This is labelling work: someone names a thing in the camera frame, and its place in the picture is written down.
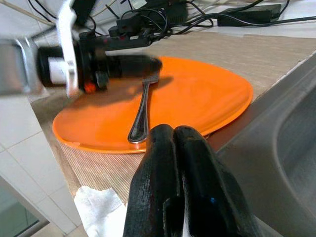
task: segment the white tile wall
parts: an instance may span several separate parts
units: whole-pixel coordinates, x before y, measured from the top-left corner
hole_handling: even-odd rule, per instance
[[[8,151],[48,195],[66,185],[43,132],[20,142]]]
[[[8,148],[41,131],[26,96],[0,97],[0,143]]]
[[[33,203],[46,197],[45,192],[7,151],[0,153],[0,175]]]
[[[82,224],[73,197],[71,196],[67,186],[64,186],[60,190],[54,192],[50,195],[50,197],[76,226],[80,226]]]
[[[50,197],[46,197],[43,201],[38,203],[38,207],[46,213],[45,216],[48,220],[52,221],[66,234],[69,234],[76,228],[74,223],[58,208]]]
[[[27,0],[7,2],[39,16],[31,9]],[[57,14],[63,0],[41,2]],[[109,2],[110,0],[99,0],[95,12]],[[129,10],[128,3],[120,5],[119,0],[111,8],[118,15]],[[115,24],[115,18],[108,10],[95,19],[99,24],[112,22],[98,27],[98,31],[103,33]],[[46,27],[45,24],[0,4],[2,37],[27,36]],[[49,42],[58,43],[56,34],[49,34],[37,43],[47,45]],[[26,96],[0,97],[0,176],[64,233],[71,232],[81,224],[64,176]]]

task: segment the white paper towel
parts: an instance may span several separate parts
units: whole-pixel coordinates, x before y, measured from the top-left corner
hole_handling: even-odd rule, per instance
[[[113,189],[82,186],[74,201],[89,237],[123,236],[126,207]]]

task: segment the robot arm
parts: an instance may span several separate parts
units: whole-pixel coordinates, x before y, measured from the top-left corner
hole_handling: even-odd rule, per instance
[[[67,0],[56,22],[60,46],[37,48],[32,39],[0,39],[0,95],[39,93],[43,86],[66,86],[68,96],[80,90],[105,90],[109,78],[145,77],[159,71],[161,61],[146,55],[107,56],[101,37],[83,33],[72,38],[74,25],[84,26],[95,0]],[[56,82],[55,72],[59,74]]]

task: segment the fork handle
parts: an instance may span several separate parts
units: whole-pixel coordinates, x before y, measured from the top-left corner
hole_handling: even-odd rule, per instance
[[[138,144],[145,141],[149,134],[147,101],[150,83],[144,82],[143,85],[143,95],[140,107],[138,109],[132,129],[128,135],[128,141],[133,144]]]

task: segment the white bracket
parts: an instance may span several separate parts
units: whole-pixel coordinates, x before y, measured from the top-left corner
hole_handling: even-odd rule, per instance
[[[63,3],[56,22],[59,43],[65,60],[66,92],[68,97],[79,92],[77,61],[72,37],[72,28],[77,19],[77,15],[72,9],[74,1],[67,0]]]

